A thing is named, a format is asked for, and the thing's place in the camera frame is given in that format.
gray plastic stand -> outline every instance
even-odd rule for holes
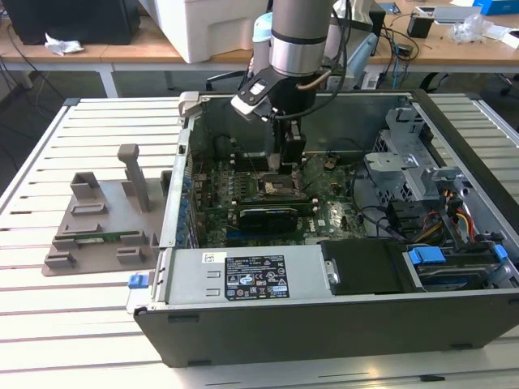
[[[144,270],[157,265],[170,172],[164,172],[160,180],[146,181],[138,156],[137,145],[119,149],[128,181],[98,182],[93,173],[74,176],[74,195],[45,259],[44,276]]]

barcode sticker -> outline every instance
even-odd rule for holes
[[[224,263],[227,253],[202,253],[202,263]]]

green circuit board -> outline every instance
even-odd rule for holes
[[[207,166],[195,177],[200,246],[312,245],[324,239],[365,237],[366,230],[346,189],[355,168],[355,164],[342,162],[338,157],[313,156],[302,171],[292,174],[291,179],[298,189],[291,194],[294,201],[290,202],[289,195],[276,193],[268,179],[264,179],[268,173],[238,172],[228,162]],[[291,233],[275,236],[243,234],[236,224],[236,202],[239,207],[263,207],[263,203],[247,205],[249,199],[262,198],[262,191],[271,194],[265,197],[266,201],[277,201],[286,207],[303,210],[305,215],[309,210],[311,212],[308,216],[298,217],[297,228]],[[312,203],[312,199],[317,199],[318,203]]]

blue latch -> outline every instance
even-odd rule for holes
[[[414,247],[409,252],[413,265],[421,263],[446,263],[447,259],[439,247]]]
[[[502,247],[502,245],[495,245],[494,252],[495,255],[497,255],[497,258],[500,259],[501,263],[505,263],[508,259],[508,253],[506,252],[506,249]]]
[[[188,177],[184,177],[184,190],[188,190],[189,188],[191,188],[191,179],[189,179]]]
[[[147,274],[134,274],[128,280],[128,288],[130,289],[146,289],[148,287]]]

motherboard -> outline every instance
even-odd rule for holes
[[[349,183],[358,162],[309,156],[291,174],[237,169],[235,161],[194,168],[194,212],[200,247],[314,245],[365,237]]]

